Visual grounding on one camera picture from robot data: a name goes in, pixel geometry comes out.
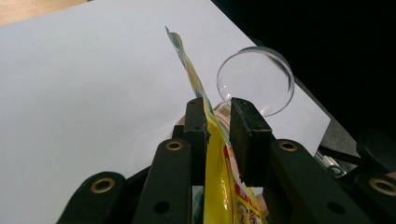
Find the brass screw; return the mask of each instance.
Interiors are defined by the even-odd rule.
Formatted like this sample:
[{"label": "brass screw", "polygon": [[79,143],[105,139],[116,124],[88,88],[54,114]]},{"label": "brass screw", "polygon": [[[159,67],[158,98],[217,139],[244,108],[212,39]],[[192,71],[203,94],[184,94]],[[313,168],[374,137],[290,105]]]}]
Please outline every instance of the brass screw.
[{"label": "brass screw", "polygon": [[369,183],[373,189],[377,191],[387,194],[389,196],[396,196],[396,186],[387,180],[380,178],[371,178]]},{"label": "brass screw", "polygon": [[113,178],[111,177],[103,177],[101,179],[96,180],[93,182],[91,185],[91,191],[93,193],[105,193],[111,190],[114,185],[116,184],[116,181],[114,181]]},{"label": "brass screw", "polygon": [[279,147],[289,152],[297,150],[297,146],[295,146],[292,142],[280,142]]},{"label": "brass screw", "polygon": [[168,150],[177,151],[183,148],[183,144],[181,144],[180,142],[170,142],[166,144],[166,148]]}]

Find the black mechanical part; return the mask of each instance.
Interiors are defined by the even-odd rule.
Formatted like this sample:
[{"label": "black mechanical part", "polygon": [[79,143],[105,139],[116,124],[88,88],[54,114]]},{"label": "black mechanical part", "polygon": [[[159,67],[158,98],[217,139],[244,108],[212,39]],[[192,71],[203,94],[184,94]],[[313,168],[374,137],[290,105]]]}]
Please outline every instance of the black mechanical part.
[{"label": "black mechanical part", "polygon": [[183,138],[184,125],[175,125],[172,132],[172,138]]},{"label": "black mechanical part", "polygon": [[396,143],[376,130],[366,130],[358,138],[356,150],[361,163],[340,178],[346,188],[351,189],[355,178],[363,173],[385,175],[396,171]]},{"label": "black mechanical part", "polygon": [[183,139],[159,144],[134,224],[191,223],[191,149]]},{"label": "black mechanical part", "polygon": [[301,144],[275,140],[265,165],[273,174],[262,194],[275,223],[372,223]]},{"label": "black mechanical part", "polygon": [[125,178],[102,172],[85,180],[74,193],[57,223],[120,222],[124,206]]},{"label": "black mechanical part", "polygon": [[134,218],[140,195],[142,194],[143,187],[149,175],[149,169],[150,166],[126,180],[126,202],[120,223],[131,223]]},{"label": "black mechanical part", "polygon": [[205,184],[206,148],[209,140],[207,121],[202,97],[187,103],[183,139],[188,141],[192,152],[191,184]]},{"label": "black mechanical part", "polygon": [[240,178],[249,187],[262,187],[262,164],[267,155],[272,129],[249,101],[231,100],[230,142],[233,145]]},{"label": "black mechanical part", "polygon": [[395,179],[381,174],[360,174],[351,192],[355,202],[375,223],[396,223]]}]

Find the black background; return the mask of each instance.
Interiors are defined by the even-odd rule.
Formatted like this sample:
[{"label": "black background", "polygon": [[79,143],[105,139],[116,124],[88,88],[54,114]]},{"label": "black background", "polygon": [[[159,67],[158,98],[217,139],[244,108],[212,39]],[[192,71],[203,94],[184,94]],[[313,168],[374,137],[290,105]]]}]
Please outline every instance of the black background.
[{"label": "black background", "polygon": [[355,140],[396,141],[396,7],[379,1],[213,0],[248,36],[275,49]]}]

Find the white table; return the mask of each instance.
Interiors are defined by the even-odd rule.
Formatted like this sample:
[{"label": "white table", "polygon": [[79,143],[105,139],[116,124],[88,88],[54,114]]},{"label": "white table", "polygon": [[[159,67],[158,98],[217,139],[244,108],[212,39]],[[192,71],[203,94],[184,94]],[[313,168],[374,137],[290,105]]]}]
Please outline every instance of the white table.
[{"label": "white table", "polygon": [[[150,165],[194,97],[165,25],[216,105],[220,65],[253,43],[209,0],[95,0],[0,27],[0,223],[54,223],[89,176]],[[313,154],[330,119],[296,87],[267,121]]]}]

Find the yellow bag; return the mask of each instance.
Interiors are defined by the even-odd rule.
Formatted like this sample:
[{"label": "yellow bag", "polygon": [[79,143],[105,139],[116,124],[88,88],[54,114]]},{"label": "yellow bag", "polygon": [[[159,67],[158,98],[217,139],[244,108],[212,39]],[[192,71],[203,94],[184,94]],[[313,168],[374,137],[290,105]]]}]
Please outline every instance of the yellow bag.
[{"label": "yellow bag", "polygon": [[166,32],[189,75],[196,97],[203,97],[207,130],[210,133],[206,152],[204,223],[259,224],[266,223],[256,197],[239,178],[236,160],[228,134],[219,125],[212,106],[187,57],[181,38]]}]

